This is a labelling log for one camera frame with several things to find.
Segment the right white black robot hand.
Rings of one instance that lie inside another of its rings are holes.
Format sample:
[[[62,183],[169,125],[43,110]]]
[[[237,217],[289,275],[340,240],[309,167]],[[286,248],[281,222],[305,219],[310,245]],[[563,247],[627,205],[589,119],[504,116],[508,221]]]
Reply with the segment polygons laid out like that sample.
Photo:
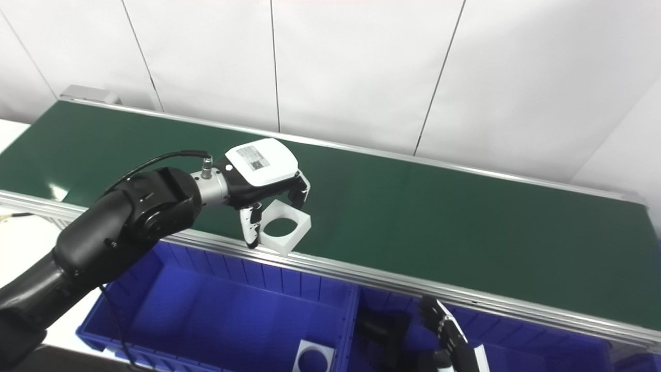
[[[439,349],[418,357],[420,371],[490,371],[484,345],[472,346],[458,321],[437,298],[422,295],[418,312],[423,326],[437,337]]]

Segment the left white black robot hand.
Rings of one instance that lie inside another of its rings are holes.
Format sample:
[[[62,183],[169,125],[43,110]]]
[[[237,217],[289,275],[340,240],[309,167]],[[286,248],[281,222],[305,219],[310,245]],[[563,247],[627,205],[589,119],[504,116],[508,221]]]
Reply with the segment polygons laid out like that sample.
[[[243,238],[251,250],[260,243],[263,201],[288,193],[288,207],[300,211],[311,189],[295,155],[273,137],[231,148],[212,168],[219,176],[221,201],[239,211]]]

